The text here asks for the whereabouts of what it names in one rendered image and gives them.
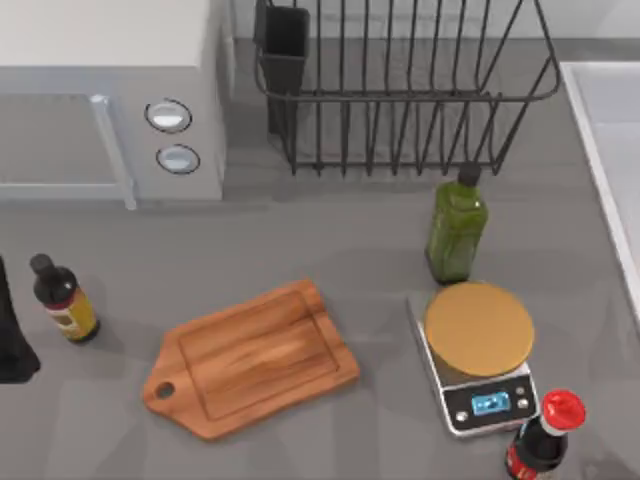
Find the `dark bottle with red cap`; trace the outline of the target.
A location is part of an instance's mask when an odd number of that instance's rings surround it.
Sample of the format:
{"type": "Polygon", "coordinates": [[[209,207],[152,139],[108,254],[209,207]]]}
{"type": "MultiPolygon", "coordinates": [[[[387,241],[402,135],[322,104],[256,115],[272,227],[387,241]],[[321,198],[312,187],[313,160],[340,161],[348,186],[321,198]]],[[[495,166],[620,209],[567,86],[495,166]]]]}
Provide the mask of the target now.
{"type": "Polygon", "coordinates": [[[573,391],[547,392],[540,413],[517,432],[506,450],[505,466],[513,480],[554,480],[568,450],[568,434],[585,422],[586,408],[573,391]]]}

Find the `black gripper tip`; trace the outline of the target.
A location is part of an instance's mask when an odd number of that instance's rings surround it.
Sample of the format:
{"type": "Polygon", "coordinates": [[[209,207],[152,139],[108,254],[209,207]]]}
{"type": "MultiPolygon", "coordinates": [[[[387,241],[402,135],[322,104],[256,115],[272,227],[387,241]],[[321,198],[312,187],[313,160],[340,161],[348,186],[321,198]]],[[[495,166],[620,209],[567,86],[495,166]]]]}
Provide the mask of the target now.
{"type": "Polygon", "coordinates": [[[0,384],[27,383],[40,368],[40,360],[20,328],[0,256],[0,384]]]}

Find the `kitchen scale with gold plate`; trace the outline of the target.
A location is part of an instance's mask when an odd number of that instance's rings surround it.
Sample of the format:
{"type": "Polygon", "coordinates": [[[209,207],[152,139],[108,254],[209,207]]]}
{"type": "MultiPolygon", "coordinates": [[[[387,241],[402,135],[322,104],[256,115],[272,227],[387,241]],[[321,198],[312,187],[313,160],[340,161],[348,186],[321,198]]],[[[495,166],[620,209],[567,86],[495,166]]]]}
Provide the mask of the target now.
{"type": "Polygon", "coordinates": [[[535,329],[509,291],[462,282],[407,300],[436,404],[457,438],[518,429],[539,412],[527,364],[535,329]]]}

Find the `wooden cutting board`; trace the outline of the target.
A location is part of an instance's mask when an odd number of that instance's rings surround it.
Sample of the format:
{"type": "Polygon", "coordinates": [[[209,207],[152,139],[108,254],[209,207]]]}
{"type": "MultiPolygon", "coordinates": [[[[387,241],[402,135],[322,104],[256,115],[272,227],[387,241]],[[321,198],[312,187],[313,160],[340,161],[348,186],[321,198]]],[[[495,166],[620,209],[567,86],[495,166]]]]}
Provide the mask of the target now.
{"type": "Polygon", "coordinates": [[[319,289],[304,279],[167,331],[142,400],[215,440],[359,375],[319,289]]]}

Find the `microwave knob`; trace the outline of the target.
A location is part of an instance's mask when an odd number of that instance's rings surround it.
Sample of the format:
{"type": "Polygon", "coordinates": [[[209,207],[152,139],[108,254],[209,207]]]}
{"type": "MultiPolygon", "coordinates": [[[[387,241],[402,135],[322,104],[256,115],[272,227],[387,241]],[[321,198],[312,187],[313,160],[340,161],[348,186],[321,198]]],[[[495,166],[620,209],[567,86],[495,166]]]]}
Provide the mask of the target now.
{"type": "Polygon", "coordinates": [[[183,103],[174,99],[147,104],[144,117],[152,128],[166,134],[183,132],[193,121],[191,111],[183,103]]]}
{"type": "Polygon", "coordinates": [[[191,147],[174,144],[156,152],[156,162],[173,175],[189,175],[200,167],[200,157],[191,147]]]}

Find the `black cutlery holder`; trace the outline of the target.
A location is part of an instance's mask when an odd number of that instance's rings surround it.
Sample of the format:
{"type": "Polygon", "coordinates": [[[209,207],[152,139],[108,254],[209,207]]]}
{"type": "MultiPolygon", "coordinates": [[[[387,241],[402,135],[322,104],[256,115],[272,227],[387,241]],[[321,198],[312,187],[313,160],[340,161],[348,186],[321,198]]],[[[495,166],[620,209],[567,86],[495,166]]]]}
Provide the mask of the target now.
{"type": "Polygon", "coordinates": [[[268,132],[272,135],[280,130],[280,97],[300,95],[308,58],[309,25],[306,8],[255,0],[254,45],[266,82],[268,132]]]}

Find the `pale microwave oven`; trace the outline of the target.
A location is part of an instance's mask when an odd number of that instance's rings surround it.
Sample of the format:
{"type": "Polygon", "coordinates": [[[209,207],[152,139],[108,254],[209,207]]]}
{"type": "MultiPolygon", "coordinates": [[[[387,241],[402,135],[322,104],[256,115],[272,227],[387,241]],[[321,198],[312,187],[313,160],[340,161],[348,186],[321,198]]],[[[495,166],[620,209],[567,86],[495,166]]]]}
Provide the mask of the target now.
{"type": "Polygon", "coordinates": [[[217,201],[228,0],[0,0],[0,202],[217,201]]]}

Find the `dark bottle with yellow label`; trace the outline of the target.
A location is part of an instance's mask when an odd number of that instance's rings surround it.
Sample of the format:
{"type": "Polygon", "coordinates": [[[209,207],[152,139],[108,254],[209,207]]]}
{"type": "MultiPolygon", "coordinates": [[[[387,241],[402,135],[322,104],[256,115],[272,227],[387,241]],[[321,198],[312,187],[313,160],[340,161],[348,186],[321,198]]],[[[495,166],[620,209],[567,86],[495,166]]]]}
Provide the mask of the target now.
{"type": "Polygon", "coordinates": [[[76,344],[93,339],[100,330],[100,321],[76,275],[43,253],[35,254],[29,264],[36,276],[34,295],[62,335],[76,344]]]}

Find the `green bottle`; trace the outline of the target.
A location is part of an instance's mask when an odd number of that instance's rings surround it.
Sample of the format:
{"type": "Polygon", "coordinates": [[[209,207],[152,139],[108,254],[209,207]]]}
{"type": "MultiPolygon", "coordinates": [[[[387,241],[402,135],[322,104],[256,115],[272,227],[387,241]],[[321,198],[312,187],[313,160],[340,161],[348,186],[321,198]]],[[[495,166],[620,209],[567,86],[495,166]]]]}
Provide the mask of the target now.
{"type": "Polygon", "coordinates": [[[441,285],[470,277],[489,217],[478,188],[481,173],[477,163],[464,163],[455,180],[436,188],[425,257],[432,277],[441,285]]]}

